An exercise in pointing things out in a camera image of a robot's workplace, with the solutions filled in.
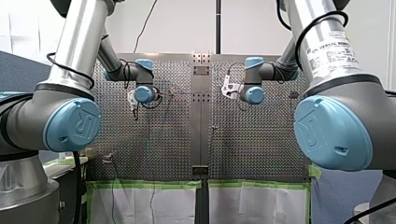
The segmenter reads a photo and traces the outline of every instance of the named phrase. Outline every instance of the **electrical wire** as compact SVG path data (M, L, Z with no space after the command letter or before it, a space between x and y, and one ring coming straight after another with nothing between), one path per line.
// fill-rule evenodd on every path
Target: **electrical wire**
M133 111L132 111L132 113L134 114L134 120L139 120L139 103L137 103L137 107L136 107L136 109L134 109Z
M155 109L161 104L162 101L163 101L163 97L160 95L158 97L158 99L156 101L154 101L154 102L158 102L156 105L149 106L149 105L146 105L146 104L142 104L142 106L145 107L146 109Z
M303 40L304 40L306 34L308 34L308 32L309 32L313 27L315 27L316 25L318 25L320 22L324 21L325 19L327 19L327 17L329 17L329 16L331 16L331 15L337 15L337 16L342 16L342 17L344 17L344 26L347 26L347 23L348 23L348 21L349 21L349 17L348 17L348 15L347 15L345 12L343 12L343 11L330 11L330 12L327 12L327 13L325 13L325 14L319 16L319 17L314 18L314 19L311 21L311 23L309 23L309 24L301 31L299 37L297 38L297 41L296 41L296 48L295 48L294 54L295 54L295 59L296 59L297 65L298 65L298 67L299 67L302 71L303 71L303 67L302 67L301 62L300 62L300 48L301 48L301 45L303 44Z
M364 211L364 212L362 212L362 213L359 213L359 214L357 214L356 216L354 216L354 217L348 219L344 224L352 224L352 223L355 223L355 222L359 221L359 219L360 219L361 217L365 217L365 216L367 216L367 215L370 215L370 214L372 214L372 213L374 213L374 212L376 212L376 211L378 211L378 210L380 210L380 209L383 209L383 208L385 208L385 207L388 207L388 206L390 206L390 205L392 205L392 204L394 204L394 203L396 203L396 198L393 198L393 199L391 199L391 200L389 200L389 201L386 201L386 202L384 202L384 203L381 203L381 204L379 204L379 205L377 205L377 206L375 206L375 207L372 207L372 208L370 208L370 209L368 209L368 210L366 210L366 211Z
M51 58L52 56L55 56L55 54L56 54L55 52L52 52L52 53L47 54L47 59L48 59L51 63L57 65L58 67L60 67L60 68L62 68L62 69L64 69L64 70L66 70L66 71L69 71L69 72L72 72L72 73L74 73L74 74L76 74L76 75L79 75L79 76L81 76L81 77L87 78L87 79L91 82L90 90L95 86L95 81L93 80L92 77L90 77L90 76L88 76L88 75L86 75L86 74L84 74L84 73L81 73L81 72L79 72L79 71L77 71L77 70L75 70L75 69L73 69L73 68L71 68L71 67L68 67L68 66L66 66L66 65L62 65L62 64L57 63L54 59Z
M291 31L291 28L289 25L285 23L285 21L282 18L282 14L280 13L280 0L276 0L276 14L277 18L279 19L280 23L288 30Z
M152 155L152 151L149 148L149 141L150 141L150 116L151 114L148 113L148 137L146 138L146 151L150 152L150 157L151 159L154 159L154 156ZM154 195L155 195L155 173L153 170L153 165L150 165L150 171L151 171L151 177L152 177L152 183L153 183L153 191L151 193L151 197L149 199L149 209L151 211L151 223L154 224L155 223L155 216L154 216L154 209L152 207L152 203L154 201Z
M396 91L385 91L386 94L396 96Z
M244 64L244 63L241 63L241 62L232 63L232 64L230 65L230 67L228 67L228 70L227 70L227 75L228 75L228 76L231 74L231 69L232 69L235 65L237 65L237 64L242 64L242 66L245 66L245 64Z
M233 68L233 66L235 66L235 65L237 65L237 64L242 64L242 65L244 65L245 66L245 64L244 63L241 63L241 62L236 62L236 63L232 63L229 67L228 67L228 70L227 70L227 76L230 76L231 75L231 69ZM241 111L243 111L243 112L245 112L245 111L248 111L250 108L251 108L251 105L249 105L249 107L248 108L243 108L242 106L241 106L241 99L240 99L240 91L241 91L241 87L242 87L242 85L244 84L244 82L245 82L245 80L242 78L242 80L241 80L241 82L239 83L239 87L238 87L238 91L236 92L237 93L237 99L236 99L236 104L238 105L238 108L241 110Z
M7 97L4 100L0 101L0 106L12 103L2 112L0 112L0 117L5 114L9 109L12 109L15 105L28 101L33 98L32 93L24 93L24 94L17 94ZM73 224L78 224L79 221L79 214L81 211L81 197L82 197L82 176L81 176L81 163L79 160L78 152L73 152L73 157L76 165L76 208L74 214Z
M157 2L158 2L158 0L155 0L154 3L152 4L151 10L149 11L149 14L148 14L148 16L146 17L146 20L145 20L145 24L143 25L143 29L142 29L142 31L140 32L140 34L137 36L136 45L134 46L134 53L136 53L137 46L139 45L140 36L142 36L142 34L145 32L146 25L148 24L148 21L149 21L149 17L151 16L151 13L152 13L152 11L153 11L154 8L155 8L155 5L157 5Z
M245 83L245 80L244 79L242 79L242 81L239 83L239 87L238 87L238 97L237 97L237 99L236 99L236 104L238 105L238 108L241 110L241 111L243 111L243 112L246 112L246 111L248 111L251 107L252 107L252 105L249 105L249 107L248 108L243 108L242 106L241 106L241 102L242 102L242 100L240 99L240 96L241 96L241 87L242 87L242 84L244 84Z
M143 67L140 63L136 63L136 62L128 62L124 59L120 59L120 61L122 61L124 63L124 66L122 68L122 74L124 76L124 89L128 89L129 87L129 83L132 81L131 80L131 64L136 65L139 68L142 68L144 70L146 70L147 72L149 72L149 74L151 75L152 78L154 78L154 74L152 74L151 70L148 70L147 68Z
M78 152L74 151L73 157L76 165L76 208L75 208L73 224L78 224L79 213L81 211L82 176L81 176L81 163L79 161Z
M30 99L32 99L33 98L33 94L32 93L26 93L26 95L24 96L24 97L18 97L18 98L9 98L9 99L13 99L13 101L9 101L9 100L4 100L4 101L1 101L0 102L0 106L1 105L5 105L5 104L9 104L9 103L12 103L11 105L9 105L8 107L6 107L6 109L4 109L2 112L0 112L0 117L3 115L3 114L5 114L8 110L10 110L10 109L12 109L12 107L14 107L15 105L17 105L17 104L19 104L19 103L21 103L21 102L24 102L24 101L27 101L27 100L30 100Z
M111 160L111 164L113 164L114 167L114 171L116 173L116 177L113 180L113 183L111 184L111 196L112 196L112 204L111 204L111 219L113 220L114 224L117 224L116 219L114 218L114 205L115 205L115 195L114 195L114 183L116 182L116 180L118 179L122 185L121 179L120 179L120 173L119 173L119 169L117 167L117 164L114 162L114 158L112 158Z

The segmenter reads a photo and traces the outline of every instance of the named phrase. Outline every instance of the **metal frame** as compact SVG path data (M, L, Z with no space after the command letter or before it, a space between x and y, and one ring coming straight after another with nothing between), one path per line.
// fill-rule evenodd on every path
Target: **metal frame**
M216 97L219 97L218 92L213 92L212 85L214 85L212 78L214 75L215 68L213 64L215 63L234 63L234 62L243 62L246 57L245 55L209 55L209 54L120 54L120 58L134 61L139 58L147 58L155 62L190 62L191 63L191 86L190 86L190 135L191 135L191 173L188 175L189 178L182 178L185 180L188 179L208 179L210 178L210 142L212 138L212 132L216 129L216 124L213 124L213 100ZM263 56L265 60L274 62L278 57L277 56ZM209 69L209 75L206 74L194 74L194 68L207 67ZM113 91L116 91L119 88L120 84L112 84L114 85ZM302 165L307 165L308 160L305 159ZM304 168L304 174L300 176L212 176L215 178L246 178L246 179L265 179L265 180L277 180L283 182L307 182L308 172L307 167ZM174 178L161 177L156 176L155 180L176 180Z

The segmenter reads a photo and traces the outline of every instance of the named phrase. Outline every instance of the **metal bracket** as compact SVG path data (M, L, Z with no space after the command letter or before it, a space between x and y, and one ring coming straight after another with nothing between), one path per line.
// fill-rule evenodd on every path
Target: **metal bracket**
M221 87L221 93L223 96L236 100L239 92L244 89L244 84L230 83L230 75L225 75L223 86Z
M136 99L134 98L134 90L131 90L128 92L127 99L128 99L129 105L131 106L131 110L136 110L138 103L137 103Z
M194 66L194 74L197 76L209 76L209 66Z
M209 167L207 165L193 165L192 166L193 175L208 175Z

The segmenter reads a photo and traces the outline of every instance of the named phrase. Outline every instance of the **robotic arm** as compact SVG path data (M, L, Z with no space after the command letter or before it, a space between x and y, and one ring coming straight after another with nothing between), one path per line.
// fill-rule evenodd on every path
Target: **robotic arm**
M396 107L379 78L362 71L344 29L349 1L284 0L294 38L276 63L247 58L243 101L264 100L263 80L294 80L300 67L308 89L295 111L303 153L334 170L391 170Z
M0 93L0 217L5 223L58 223L58 184L47 179L37 154L80 151L98 134L101 114L91 93L97 58L106 79L136 81L138 103L158 97L152 61L121 62L104 35L116 2L52 3L67 18L55 58L50 58L49 78L33 94Z

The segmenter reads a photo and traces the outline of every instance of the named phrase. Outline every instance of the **vertical metal pole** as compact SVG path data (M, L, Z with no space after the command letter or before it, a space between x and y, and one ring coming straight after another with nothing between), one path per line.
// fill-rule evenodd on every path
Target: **vertical metal pole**
M216 54L221 54L221 0L216 0Z

